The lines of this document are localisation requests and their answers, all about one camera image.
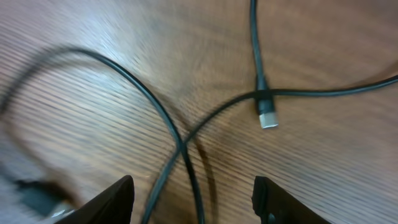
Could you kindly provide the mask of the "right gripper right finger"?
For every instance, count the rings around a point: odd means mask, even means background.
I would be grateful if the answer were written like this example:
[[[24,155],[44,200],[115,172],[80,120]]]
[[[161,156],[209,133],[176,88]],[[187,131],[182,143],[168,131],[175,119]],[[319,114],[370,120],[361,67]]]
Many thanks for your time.
[[[251,198],[262,224],[330,224],[267,177],[256,176]]]

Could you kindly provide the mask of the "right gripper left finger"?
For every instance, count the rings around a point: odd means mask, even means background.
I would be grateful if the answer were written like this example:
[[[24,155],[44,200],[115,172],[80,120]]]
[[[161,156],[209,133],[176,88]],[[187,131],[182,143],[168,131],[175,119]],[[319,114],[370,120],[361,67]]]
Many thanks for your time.
[[[56,224],[130,224],[134,196],[133,178],[125,175]]]

